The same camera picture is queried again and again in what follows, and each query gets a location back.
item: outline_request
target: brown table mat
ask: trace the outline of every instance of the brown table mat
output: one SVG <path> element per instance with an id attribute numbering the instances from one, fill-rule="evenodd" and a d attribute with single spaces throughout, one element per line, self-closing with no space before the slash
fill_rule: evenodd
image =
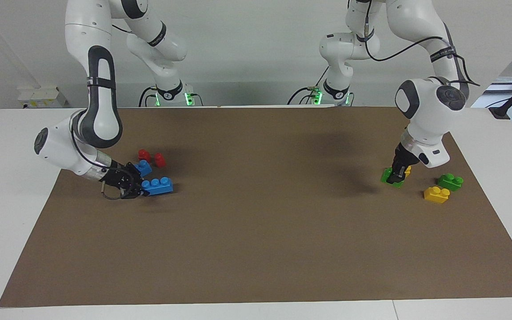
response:
<path id="1" fill-rule="evenodd" d="M 110 202 L 62 171 L 0 307 L 512 296 L 512 240 L 450 135 L 451 162 L 380 182 L 396 109 L 120 113 L 106 152 L 162 152 L 175 193 Z M 425 201 L 447 172 L 463 188 Z"/>

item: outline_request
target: red toy brick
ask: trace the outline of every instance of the red toy brick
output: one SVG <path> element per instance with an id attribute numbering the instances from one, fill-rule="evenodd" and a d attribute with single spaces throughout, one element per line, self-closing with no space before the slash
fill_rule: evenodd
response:
<path id="1" fill-rule="evenodd" d="M 159 168 L 163 168 L 164 166 L 167 166 L 167 163 L 165 162 L 165 158 L 163 158 L 163 154 L 156 153 L 155 154 L 155 165 Z"/>
<path id="2" fill-rule="evenodd" d="M 140 149 L 138 151 L 138 160 L 145 160 L 147 162 L 151 162 L 151 154 L 147 152 L 145 149 Z"/>

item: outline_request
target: toy block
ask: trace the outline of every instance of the toy block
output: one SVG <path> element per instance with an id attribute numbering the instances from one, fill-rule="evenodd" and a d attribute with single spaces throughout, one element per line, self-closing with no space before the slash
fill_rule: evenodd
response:
<path id="1" fill-rule="evenodd" d="M 380 182 L 382 182 L 384 184 L 389 184 L 388 182 L 386 182 L 386 180 L 388 180 L 388 177 L 390 177 L 391 174 L 392 174 L 392 168 L 386 168 L 384 170 L 384 172 L 382 173 L 382 177 L 380 178 Z M 400 182 L 396 182 L 396 183 L 390 184 L 390 185 L 395 187 L 395 188 L 400 188 L 400 187 L 402 187 L 403 184 L 404 184 L 404 181 L 400 181 Z"/>
<path id="2" fill-rule="evenodd" d="M 142 178 L 153 172 L 149 162 L 146 160 L 141 160 L 138 164 L 134 164 L 134 166 L 138 169 Z"/>
<path id="3" fill-rule="evenodd" d="M 142 188 L 148 191 L 150 195 L 160 195 L 173 192 L 173 182 L 166 176 L 159 179 L 153 179 L 150 181 L 145 180 L 142 182 Z"/>
<path id="4" fill-rule="evenodd" d="M 145 149 L 140 149 L 138 151 L 138 160 L 145 160 L 147 162 L 151 162 L 151 154 L 147 152 Z"/>
<path id="5" fill-rule="evenodd" d="M 167 163 L 165 162 L 165 158 L 163 158 L 163 154 L 156 153 L 155 154 L 155 165 L 159 168 L 163 168 L 164 166 L 167 166 Z"/>
<path id="6" fill-rule="evenodd" d="M 424 199 L 436 203 L 446 202 L 449 200 L 449 195 L 448 189 L 440 189 L 440 187 L 429 187 L 424 191 Z"/>
<path id="7" fill-rule="evenodd" d="M 441 176 L 438 181 L 437 185 L 441 186 L 442 188 L 446 188 L 449 191 L 457 191 L 461 189 L 461 186 L 464 184 L 463 178 L 461 176 L 454 177 L 453 174 L 448 173 Z"/>

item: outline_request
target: yellow block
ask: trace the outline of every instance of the yellow block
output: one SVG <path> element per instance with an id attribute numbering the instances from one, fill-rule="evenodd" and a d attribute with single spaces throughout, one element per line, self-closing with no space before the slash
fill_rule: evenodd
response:
<path id="1" fill-rule="evenodd" d="M 440 187 L 429 187 L 424 191 L 424 199 L 444 203 L 449 199 L 450 191 L 448 189 L 441 189 Z"/>

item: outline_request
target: tabletop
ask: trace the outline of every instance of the tabletop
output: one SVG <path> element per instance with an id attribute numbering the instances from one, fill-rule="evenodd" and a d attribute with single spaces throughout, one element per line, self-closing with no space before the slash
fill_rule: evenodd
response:
<path id="1" fill-rule="evenodd" d="M 282 108 L 285 106 L 267 106 Z M 55 184 L 59 169 L 36 157 L 34 137 L 73 109 L 0 110 L 0 297 Z M 468 109 L 452 130 L 459 148 L 512 237 L 512 123 Z M 281 304 L 179 304 L 0 308 L 0 318 L 174 319 L 505 319 L 512 298 Z"/>

